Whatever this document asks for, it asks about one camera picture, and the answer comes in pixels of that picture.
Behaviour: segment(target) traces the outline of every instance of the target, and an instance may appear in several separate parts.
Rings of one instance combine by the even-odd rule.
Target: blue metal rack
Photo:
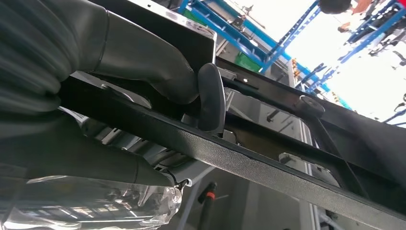
[[[225,38],[230,44],[237,47],[240,52],[247,55],[256,64],[261,66],[261,73],[264,73],[281,56],[286,60],[291,59],[291,57],[285,53],[286,47],[320,13],[320,9],[317,6],[318,0],[316,0],[296,22],[292,29],[290,29],[289,32],[278,43],[269,37],[261,28],[257,27],[253,22],[250,20],[245,20],[243,22],[243,26],[271,47],[271,51],[268,52],[254,45],[243,33],[224,20],[216,12],[211,10],[208,6],[210,2],[215,2],[218,6],[223,8],[227,13],[235,18],[241,16],[241,13],[228,5],[224,0],[184,0],[178,9],[178,12],[182,13],[186,9],[190,10],[196,18],[204,22],[211,29]],[[309,69],[305,68],[299,63],[297,64],[297,68],[306,75],[307,80],[311,79],[313,82],[319,81],[319,78],[315,75],[315,73],[312,73]],[[326,92],[330,91],[326,84],[321,84],[320,87]],[[344,107],[351,109],[342,99],[340,99],[340,102],[342,105],[344,105]]]
[[[337,71],[340,65],[344,64],[346,61],[348,61],[353,55],[357,54],[360,52],[362,49],[364,49],[369,43],[371,43],[374,39],[376,39],[379,35],[387,31],[394,23],[399,21],[403,16],[406,15],[406,9],[404,6],[400,3],[397,3],[396,1],[391,1],[384,9],[384,11],[379,11],[381,14],[385,12],[389,7],[393,5],[397,5],[400,7],[400,10],[395,13],[388,21],[386,21],[384,24],[382,24],[379,28],[376,29],[367,39],[362,41],[357,47],[355,47],[352,51],[348,52],[345,56],[342,56],[338,59],[339,65],[332,68],[330,71],[325,73],[323,77],[318,80],[314,81],[313,84],[306,90],[306,92],[313,92],[318,86],[324,84],[329,78],[332,77],[332,75]],[[373,18],[378,17],[377,15],[373,16],[369,20],[367,20],[369,23],[374,21]],[[349,39],[349,41],[352,41],[355,39],[355,37],[360,33],[363,28],[366,28],[369,26],[369,23],[363,23],[357,32],[355,32]]]
[[[279,56],[285,52],[285,49],[288,47],[288,45],[306,28],[309,23],[316,18],[316,16],[320,13],[320,8],[318,8],[318,0],[315,1],[309,9],[306,10],[306,12],[303,14],[301,18],[296,22],[296,24],[288,31],[285,36],[282,37],[282,39],[279,41],[277,46],[272,48],[272,50],[269,52],[269,60],[265,63],[265,65],[262,67],[261,73],[264,73],[276,60],[278,60]],[[306,17],[310,14],[310,12],[316,8],[316,11],[307,19],[306,23],[303,23],[306,19]]]

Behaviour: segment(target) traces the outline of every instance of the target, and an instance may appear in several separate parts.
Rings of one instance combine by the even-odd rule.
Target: person
[[[318,6],[323,13],[339,14],[350,8],[351,0],[320,0]]]
[[[352,14],[365,12],[372,0],[359,0],[355,8],[351,8],[351,0],[320,0],[319,7],[323,13],[339,14],[352,9]]]
[[[351,11],[351,21],[360,20],[360,17],[364,17],[368,7],[372,4],[372,0],[359,0],[355,8],[352,8]],[[351,22],[346,22],[338,28],[338,31],[341,33],[349,30]]]

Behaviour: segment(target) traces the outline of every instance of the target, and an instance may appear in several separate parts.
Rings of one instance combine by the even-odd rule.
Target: round black knob
[[[325,109],[320,103],[308,96],[300,96],[299,100],[294,104],[297,111],[306,115],[320,118]]]

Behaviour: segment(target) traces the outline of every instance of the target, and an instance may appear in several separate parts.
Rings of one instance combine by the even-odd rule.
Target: clear plastic bag
[[[0,214],[5,230],[157,229],[170,221],[182,200],[174,187],[71,176],[29,180],[20,188]]]

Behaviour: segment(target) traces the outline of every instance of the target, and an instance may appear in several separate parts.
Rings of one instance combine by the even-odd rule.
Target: green bin
[[[261,66],[251,60],[247,55],[239,52],[234,61],[237,65],[249,69],[253,72],[258,72],[261,69]]]

